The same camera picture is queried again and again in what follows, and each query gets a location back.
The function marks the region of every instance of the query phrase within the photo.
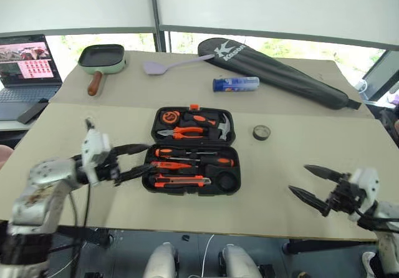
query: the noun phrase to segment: white sneaker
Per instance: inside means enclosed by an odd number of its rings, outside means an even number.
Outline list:
[[[362,262],[363,262],[364,269],[366,270],[366,273],[367,273],[367,278],[375,278],[372,267],[370,267],[370,260],[374,256],[375,256],[374,252],[364,252],[362,254]]]

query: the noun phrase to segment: window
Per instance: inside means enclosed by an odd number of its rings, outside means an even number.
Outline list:
[[[273,58],[333,60],[349,83],[356,86],[385,50],[313,41],[170,32],[172,52],[196,54],[201,41],[223,37],[247,44]]]
[[[153,34],[91,34],[46,36],[62,80],[76,66],[82,51],[93,44],[121,44],[125,50],[154,52]]]

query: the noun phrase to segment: spatula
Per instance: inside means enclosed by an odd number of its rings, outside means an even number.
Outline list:
[[[192,63],[192,62],[204,61],[204,60],[212,59],[213,57],[214,57],[214,55],[202,55],[201,57],[198,57],[198,58],[173,63],[168,66],[162,65],[157,62],[147,61],[147,62],[143,63],[143,67],[144,67],[144,71],[146,74],[160,75],[160,74],[164,74],[168,69],[170,69],[172,67],[176,67],[176,66],[179,66],[182,64],[187,64],[187,63]]]

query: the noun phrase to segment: laptop screen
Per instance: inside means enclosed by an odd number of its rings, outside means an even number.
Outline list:
[[[44,35],[0,37],[0,80],[6,87],[61,83]]]

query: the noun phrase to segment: frying pan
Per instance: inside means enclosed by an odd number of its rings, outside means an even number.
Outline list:
[[[119,44],[88,46],[80,55],[78,64],[88,74],[93,75],[87,93],[94,96],[100,93],[100,83],[104,74],[116,74],[125,66],[125,49]]]

